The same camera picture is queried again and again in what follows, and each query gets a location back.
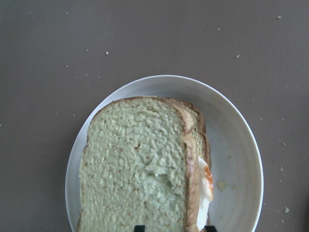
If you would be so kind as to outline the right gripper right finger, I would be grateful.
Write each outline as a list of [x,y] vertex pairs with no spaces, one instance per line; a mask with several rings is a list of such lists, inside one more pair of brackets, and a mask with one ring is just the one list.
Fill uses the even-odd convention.
[[206,225],[206,226],[204,227],[204,232],[215,232],[215,226]]

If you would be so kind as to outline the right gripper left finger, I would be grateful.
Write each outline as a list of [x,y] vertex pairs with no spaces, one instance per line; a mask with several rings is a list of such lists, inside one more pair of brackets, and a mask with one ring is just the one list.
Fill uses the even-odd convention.
[[145,225],[136,225],[134,227],[134,232],[145,232]]

